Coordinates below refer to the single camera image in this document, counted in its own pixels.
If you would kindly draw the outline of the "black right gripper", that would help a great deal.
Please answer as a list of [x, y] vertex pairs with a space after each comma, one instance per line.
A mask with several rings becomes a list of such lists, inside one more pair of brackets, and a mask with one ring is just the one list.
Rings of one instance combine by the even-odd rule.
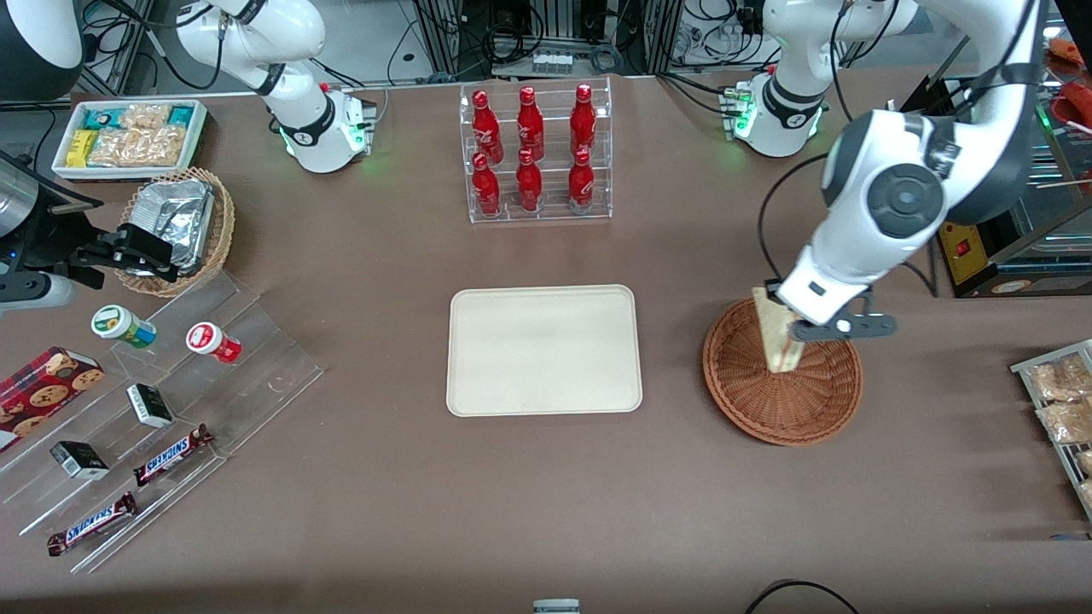
[[86, 287], [102, 287], [105, 273], [96, 267], [121, 269], [126, 275], [178, 280], [171, 263], [173, 244], [133, 224], [120, 224], [111, 234], [90, 224], [85, 213], [52, 214], [62, 198], [39, 192], [25, 222], [25, 268], [51, 273]]

